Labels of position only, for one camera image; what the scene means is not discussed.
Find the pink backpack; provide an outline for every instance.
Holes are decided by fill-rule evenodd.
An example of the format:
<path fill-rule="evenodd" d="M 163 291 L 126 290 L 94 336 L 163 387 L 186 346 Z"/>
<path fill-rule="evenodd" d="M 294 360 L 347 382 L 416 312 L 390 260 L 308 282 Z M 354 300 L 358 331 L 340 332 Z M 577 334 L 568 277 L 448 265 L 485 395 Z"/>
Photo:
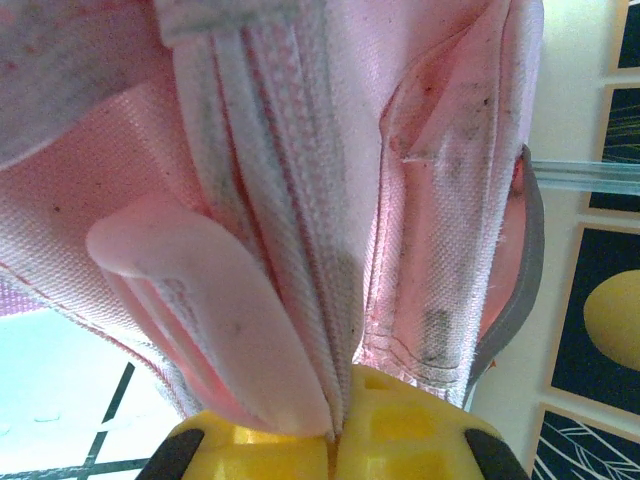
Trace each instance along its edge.
<path fill-rule="evenodd" d="M 352 361 L 461 406 L 540 281 L 541 33 L 541 0 L 4 0 L 5 309 L 184 416 L 337 433 Z"/>

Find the clear plastic rod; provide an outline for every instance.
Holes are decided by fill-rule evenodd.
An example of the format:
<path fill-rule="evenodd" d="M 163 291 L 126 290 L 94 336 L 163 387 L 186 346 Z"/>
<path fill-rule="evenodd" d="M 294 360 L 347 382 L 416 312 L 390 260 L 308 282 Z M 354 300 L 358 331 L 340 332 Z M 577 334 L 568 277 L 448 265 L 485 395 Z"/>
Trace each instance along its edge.
<path fill-rule="evenodd" d="M 640 195 L 640 164 L 532 160 L 541 188 Z"/>

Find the black plastic part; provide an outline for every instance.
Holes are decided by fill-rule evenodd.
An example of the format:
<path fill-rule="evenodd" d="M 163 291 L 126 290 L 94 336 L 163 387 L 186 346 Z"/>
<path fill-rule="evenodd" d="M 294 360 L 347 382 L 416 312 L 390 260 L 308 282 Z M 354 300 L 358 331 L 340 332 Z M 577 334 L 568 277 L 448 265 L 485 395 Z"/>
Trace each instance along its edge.
<path fill-rule="evenodd" d="M 464 432 L 485 480 L 530 480 L 509 445 L 483 430 Z"/>
<path fill-rule="evenodd" d="M 136 480 L 180 480 L 189 468 L 203 438 L 204 432 L 195 428 L 167 438 Z"/>

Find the white wall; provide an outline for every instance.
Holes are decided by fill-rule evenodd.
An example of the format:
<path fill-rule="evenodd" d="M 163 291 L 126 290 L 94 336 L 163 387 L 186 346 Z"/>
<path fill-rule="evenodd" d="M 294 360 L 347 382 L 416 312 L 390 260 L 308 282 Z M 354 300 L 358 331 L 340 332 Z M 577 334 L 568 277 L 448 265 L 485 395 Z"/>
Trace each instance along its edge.
<path fill-rule="evenodd" d="M 615 0 L 545 0 L 545 33 L 530 147 L 534 159 L 595 159 L 604 101 L 611 83 L 640 83 L 640 75 L 607 74 L 612 54 Z M 581 196 L 543 191 L 546 252 L 536 305 L 515 339 L 479 382 L 472 412 L 493 424 L 522 462 L 537 438 L 534 423 L 540 402 L 640 434 L 606 410 L 590 408 L 546 391 L 550 357 L 573 271 L 573 246 L 580 222 L 640 226 L 640 222 L 579 214 Z"/>

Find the yellow egg shape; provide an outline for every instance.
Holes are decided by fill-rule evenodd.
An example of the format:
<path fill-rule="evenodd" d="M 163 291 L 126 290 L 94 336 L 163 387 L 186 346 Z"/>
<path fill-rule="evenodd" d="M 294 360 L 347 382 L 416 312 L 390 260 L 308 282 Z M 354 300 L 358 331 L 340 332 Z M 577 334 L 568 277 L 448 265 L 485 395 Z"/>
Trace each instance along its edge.
<path fill-rule="evenodd" d="M 598 285 L 584 304 L 591 341 L 614 362 L 640 371 L 640 270 Z"/>

